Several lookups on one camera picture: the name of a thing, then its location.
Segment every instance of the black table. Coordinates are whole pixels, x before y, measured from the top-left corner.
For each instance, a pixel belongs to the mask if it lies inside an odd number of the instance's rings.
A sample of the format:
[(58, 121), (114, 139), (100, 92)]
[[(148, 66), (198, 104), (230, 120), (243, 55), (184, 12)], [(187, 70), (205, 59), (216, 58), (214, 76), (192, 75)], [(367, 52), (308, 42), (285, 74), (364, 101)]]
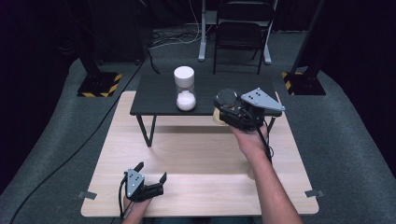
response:
[[(261, 88), (276, 98), (274, 87), (269, 78), (256, 75), (229, 74), (223, 76), (195, 75), (194, 81), (196, 106), (191, 111), (182, 111), (176, 105), (176, 84), (172, 75), (143, 75), (137, 87), (130, 114), (136, 116), (148, 147), (151, 147), (157, 116), (212, 116), (215, 110), (214, 99), (219, 90), (234, 89), (246, 93)], [(268, 132), (282, 112), (265, 110), (265, 116), (272, 117)], [(150, 137), (147, 136), (142, 116), (154, 116)]]

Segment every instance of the chair backrest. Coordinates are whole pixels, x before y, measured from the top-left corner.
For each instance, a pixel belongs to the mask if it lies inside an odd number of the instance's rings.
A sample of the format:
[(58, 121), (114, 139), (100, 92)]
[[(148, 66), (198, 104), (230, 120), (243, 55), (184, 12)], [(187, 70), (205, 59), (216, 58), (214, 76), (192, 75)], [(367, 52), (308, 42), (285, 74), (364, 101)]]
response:
[(265, 1), (228, 1), (219, 7), (217, 20), (271, 21), (274, 16), (274, 8)]

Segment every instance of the human arm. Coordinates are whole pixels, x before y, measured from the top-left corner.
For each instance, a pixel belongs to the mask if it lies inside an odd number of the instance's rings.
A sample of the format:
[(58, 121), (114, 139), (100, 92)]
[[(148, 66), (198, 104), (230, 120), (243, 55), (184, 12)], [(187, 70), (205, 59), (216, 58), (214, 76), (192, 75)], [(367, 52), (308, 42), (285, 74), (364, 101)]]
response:
[[(262, 223), (303, 223), (265, 155), (264, 144), (258, 132), (242, 132), (232, 126), (230, 129), (252, 167), (262, 210)], [(265, 125), (261, 130), (267, 136)]]
[(138, 224), (143, 219), (143, 216), (146, 213), (149, 204), (151, 203), (151, 199), (147, 199), (141, 203), (133, 203), (125, 196), (123, 198), (123, 208), (124, 213), (127, 214), (126, 218), (122, 221), (122, 224)]

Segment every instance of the black and yellow striped base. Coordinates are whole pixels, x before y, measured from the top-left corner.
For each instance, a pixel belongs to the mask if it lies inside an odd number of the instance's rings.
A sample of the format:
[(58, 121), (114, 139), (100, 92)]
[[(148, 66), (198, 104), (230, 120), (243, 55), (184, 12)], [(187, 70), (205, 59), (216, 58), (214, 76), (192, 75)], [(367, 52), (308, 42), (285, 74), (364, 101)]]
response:
[(283, 72), (282, 77), (289, 95), (326, 95), (326, 91), (315, 77), (287, 72)]
[(92, 81), (85, 78), (80, 88), (78, 96), (82, 97), (108, 97), (112, 96), (119, 85), (122, 74), (101, 73), (100, 81)]

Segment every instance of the power cable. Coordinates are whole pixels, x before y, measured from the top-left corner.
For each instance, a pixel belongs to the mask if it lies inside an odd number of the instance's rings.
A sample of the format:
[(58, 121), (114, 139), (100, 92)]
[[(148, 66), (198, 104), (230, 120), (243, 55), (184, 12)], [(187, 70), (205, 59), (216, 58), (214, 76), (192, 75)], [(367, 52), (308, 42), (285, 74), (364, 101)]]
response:
[(190, 3), (190, 9), (191, 9), (191, 13), (192, 13), (192, 16), (194, 17), (194, 20), (195, 20), (195, 24), (196, 24), (196, 36), (195, 36), (195, 38), (193, 39), (193, 40), (190, 40), (190, 41), (183, 41), (182, 39), (181, 39), (181, 37), (183, 36), (183, 35), (185, 35), (185, 34), (189, 34), (190, 32), (187, 32), (187, 33), (182, 33), (180, 36), (172, 36), (172, 39), (170, 39), (170, 38), (167, 38), (166, 40), (177, 40), (177, 41), (179, 41), (179, 42), (176, 42), (176, 43), (167, 43), (167, 44), (161, 44), (161, 45), (157, 45), (157, 46), (152, 46), (150, 49), (156, 49), (156, 48), (158, 48), (158, 47), (163, 47), (163, 46), (167, 46), (167, 45), (175, 45), (175, 44), (190, 44), (190, 43), (193, 43), (194, 41), (197, 41), (197, 40), (199, 40), (201, 37), (198, 37), (199, 36), (199, 34), (200, 34), (200, 28), (199, 28), (199, 23), (198, 23), (198, 20), (197, 20), (197, 18), (196, 18), (196, 16), (195, 16), (195, 13), (194, 13), (194, 10), (193, 10), (193, 8), (192, 8), (192, 4), (191, 4), (191, 0), (189, 0), (189, 3)]
[[(144, 61), (139, 65), (139, 67), (137, 68), (137, 70), (134, 72), (134, 74), (132, 75), (132, 77), (128, 80), (127, 84), (125, 85), (125, 87), (121, 90), (121, 92), (124, 92), (125, 89), (127, 88), (127, 86), (131, 83), (131, 81), (134, 79), (134, 77), (136, 76), (137, 72), (140, 70), (140, 68), (142, 67)], [(68, 158), (66, 159), (61, 165), (59, 165), (54, 171), (52, 171), (49, 175), (47, 175), (46, 178), (44, 178), (29, 194), (28, 196), (23, 200), (23, 202), (20, 204), (20, 206), (18, 207), (17, 211), (14, 213), (14, 215), (12, 216), (11, 220), (9, 221), (9, 224), (12, 224), (15, 220), (15, 217), (17, 216), (17, 214), (21, 211), (21, 209), (23, 208), (23, 206), (26, 204), (26, 202), (30, 199), (30, 197), (32, 197), (32, 195), (43, 185), (45, 184), (53, 175), (55, 175), (61, 168), (63, 168), (68, 162), (70, 162), (84, 147), (85, 145), (87, 145), (87, 143), (94, 137), (94, 135), (99, 131), (100, 127), (102, 126), (102, 124), (105, 122), (107, 116), (110, 114), (111, 110), (113, 109), (113, 107), (117, 104), (117, 102), (120, 99), (120, 95), (117, 97), (117, 99), (115, 100), (115, 102), (113, 103), (113, 105), (111, 105), (111, 107), (107, 110), (105, 116), (102, 118), (102, 120), (100, 121), (100, 123), (98, 124), (98, 126), (96, 127), (96, 129), (93, 131), (93, 133), (84, 141), (84, 143), (82, 143), (82, 145)]]

